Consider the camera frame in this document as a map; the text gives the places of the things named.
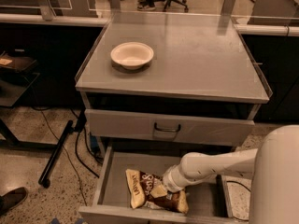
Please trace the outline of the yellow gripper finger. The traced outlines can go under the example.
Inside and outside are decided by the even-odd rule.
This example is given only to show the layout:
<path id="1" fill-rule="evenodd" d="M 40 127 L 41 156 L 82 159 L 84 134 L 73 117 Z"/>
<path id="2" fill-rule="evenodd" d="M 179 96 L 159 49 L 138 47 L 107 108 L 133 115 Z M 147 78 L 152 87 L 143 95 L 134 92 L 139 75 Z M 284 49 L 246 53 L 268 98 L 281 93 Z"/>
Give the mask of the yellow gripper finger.
<path id="1" fill-rule="evenodd" d="M 153 198 L 160 198 L 160 197 L 166 196 L 167 195 L 167 189 L 163 184 L 158 185 L 158 186 L 156 186 L 155 188 L 152 189 L 152 191 L 150 192 L 150 195 Z"/>

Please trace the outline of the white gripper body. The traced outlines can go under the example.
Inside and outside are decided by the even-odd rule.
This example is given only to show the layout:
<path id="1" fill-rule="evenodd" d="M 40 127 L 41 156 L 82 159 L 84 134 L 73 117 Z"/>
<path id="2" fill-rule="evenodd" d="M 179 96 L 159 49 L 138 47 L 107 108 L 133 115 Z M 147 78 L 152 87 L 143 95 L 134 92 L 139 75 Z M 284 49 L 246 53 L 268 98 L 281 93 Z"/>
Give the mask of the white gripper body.
<path id="1" fill-rule="evenodd" d="M 163 184 L 171 192 L 178 192 L 187 186 L 186 178 L 180 173 L 177 165 L 166 170 L 163 175 Z"/>

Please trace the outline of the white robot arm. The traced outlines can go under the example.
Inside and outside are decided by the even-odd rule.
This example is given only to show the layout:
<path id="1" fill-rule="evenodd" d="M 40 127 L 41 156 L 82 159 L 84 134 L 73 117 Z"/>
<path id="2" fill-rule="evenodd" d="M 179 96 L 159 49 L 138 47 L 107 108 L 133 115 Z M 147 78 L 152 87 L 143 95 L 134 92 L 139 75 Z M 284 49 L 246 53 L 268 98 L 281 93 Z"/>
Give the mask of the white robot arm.
<path id="1" fill-rule="evenodd" d="M 249 224 L 299 224 L 299 126 L 269 133 L 254 149 L 206 155 L 191 152 L 170 167 L 151 195 L 163 197 L 206 181 L 212 175 L 251 181 Z"/>

